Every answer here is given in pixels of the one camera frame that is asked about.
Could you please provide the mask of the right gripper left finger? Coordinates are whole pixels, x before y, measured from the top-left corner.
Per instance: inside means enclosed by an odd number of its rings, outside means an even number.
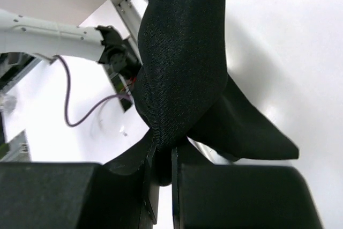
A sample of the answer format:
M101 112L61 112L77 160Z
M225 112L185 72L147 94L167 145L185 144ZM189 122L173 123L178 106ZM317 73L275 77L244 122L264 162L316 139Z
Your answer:
M155 145L96 163L1 163L1 228L151 228Z

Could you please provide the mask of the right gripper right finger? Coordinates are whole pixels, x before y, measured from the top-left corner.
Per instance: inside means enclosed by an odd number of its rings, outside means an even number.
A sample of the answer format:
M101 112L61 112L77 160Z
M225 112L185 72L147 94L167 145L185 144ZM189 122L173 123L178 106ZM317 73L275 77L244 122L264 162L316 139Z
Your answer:
M294 167L216 165L194 147L171 160L175 228L322 228Z

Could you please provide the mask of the black cloth placemat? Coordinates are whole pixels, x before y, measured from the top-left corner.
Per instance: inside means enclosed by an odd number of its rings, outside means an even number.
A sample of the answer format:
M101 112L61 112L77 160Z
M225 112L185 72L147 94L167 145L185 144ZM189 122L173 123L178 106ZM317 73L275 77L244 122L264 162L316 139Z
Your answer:
M138 49L133 97L156 145L161 186L172 181L172 149L189 138L234 160L299 157L227 72L225 0L148 0Z

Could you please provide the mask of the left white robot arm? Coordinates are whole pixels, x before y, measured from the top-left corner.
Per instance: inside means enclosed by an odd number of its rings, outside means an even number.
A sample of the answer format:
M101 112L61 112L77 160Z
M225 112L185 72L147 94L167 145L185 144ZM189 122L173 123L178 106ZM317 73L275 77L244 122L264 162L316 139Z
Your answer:
M112 67L130 79L141 64L112 26L80 27L1 10L1 53L27 53L40 59L84 58Z

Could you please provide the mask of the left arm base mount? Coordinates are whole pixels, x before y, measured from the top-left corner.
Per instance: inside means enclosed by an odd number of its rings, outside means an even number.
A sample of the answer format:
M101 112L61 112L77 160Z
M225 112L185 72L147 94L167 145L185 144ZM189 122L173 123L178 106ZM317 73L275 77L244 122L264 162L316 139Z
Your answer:
M125 79L119 73L114 72L111 67L107 67L105 70L112 84L112 87L117 94L131 95L131 91L133 91L134 83L137 79L136 77ZM126 112L132 106L132 102L127 99L120 99L119 102L124 112Z

